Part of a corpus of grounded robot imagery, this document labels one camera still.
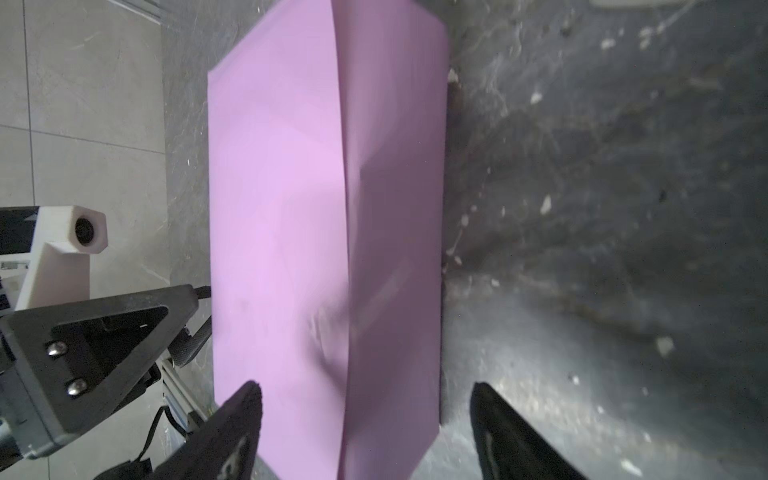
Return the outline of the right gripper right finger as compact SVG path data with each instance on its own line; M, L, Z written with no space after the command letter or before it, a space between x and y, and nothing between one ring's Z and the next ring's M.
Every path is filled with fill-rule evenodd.
M585 480L491 385L473 385L469 413L483 478Z

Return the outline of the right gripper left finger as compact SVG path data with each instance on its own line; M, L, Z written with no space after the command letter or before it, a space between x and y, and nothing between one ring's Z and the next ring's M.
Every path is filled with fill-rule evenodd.
M244 383L151 479L249 479L263 416L262 390Z

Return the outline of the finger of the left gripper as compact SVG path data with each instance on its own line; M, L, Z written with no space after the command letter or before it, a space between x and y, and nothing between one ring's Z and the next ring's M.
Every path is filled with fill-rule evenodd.
M176 368L191 363L212 334L212 318L209 317L200 328L190 334L184 327L168 347L171 361Z
M145 394L199 301L179 285L2 317L2 458L50 456Z

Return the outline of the white tape dispenser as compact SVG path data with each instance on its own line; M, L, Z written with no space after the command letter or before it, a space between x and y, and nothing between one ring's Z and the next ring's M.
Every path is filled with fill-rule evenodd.
M589 4L601 9L646 9L685 4L688 0L589 0Z

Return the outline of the pink wrapping paper sheet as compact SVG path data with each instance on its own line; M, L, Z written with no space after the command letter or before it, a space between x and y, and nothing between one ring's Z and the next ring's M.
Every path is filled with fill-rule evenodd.
M413 1L281 1L208 75L214 398L282 479L407 479L439 431L449 40Z

